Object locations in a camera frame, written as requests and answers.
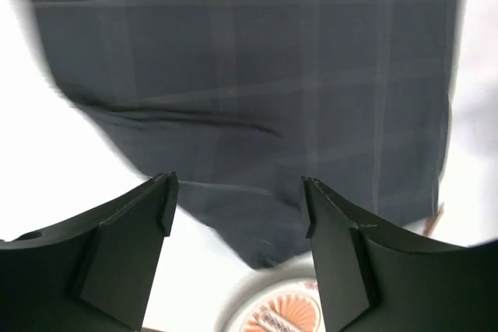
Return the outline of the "dark grey checked cloth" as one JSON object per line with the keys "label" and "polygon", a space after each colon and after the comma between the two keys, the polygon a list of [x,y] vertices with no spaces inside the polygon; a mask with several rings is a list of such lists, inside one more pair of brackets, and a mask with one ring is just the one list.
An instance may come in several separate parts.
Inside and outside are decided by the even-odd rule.
{"label": "dark grey checked cloth", "polygon": [[55,85],[249,267],[310,249],[300,181],[437,211],[459,0],[30,0]]}

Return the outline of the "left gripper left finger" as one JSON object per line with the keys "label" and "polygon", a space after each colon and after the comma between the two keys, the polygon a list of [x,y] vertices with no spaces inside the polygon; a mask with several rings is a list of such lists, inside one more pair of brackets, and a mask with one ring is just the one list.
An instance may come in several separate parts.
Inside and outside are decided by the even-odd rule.
{"label": "left gripper left finger", "polygon": [[138,331],[177,206],[175,173],[1,244],[3,331]]}

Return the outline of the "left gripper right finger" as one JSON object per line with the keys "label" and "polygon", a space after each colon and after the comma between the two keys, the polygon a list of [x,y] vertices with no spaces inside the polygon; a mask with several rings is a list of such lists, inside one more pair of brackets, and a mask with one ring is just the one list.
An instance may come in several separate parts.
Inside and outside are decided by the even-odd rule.
{"label": "left gripper right finger", "polygon": [[417,235],[303,179],[328,331],[495,331],[497,243],[462,247]]}

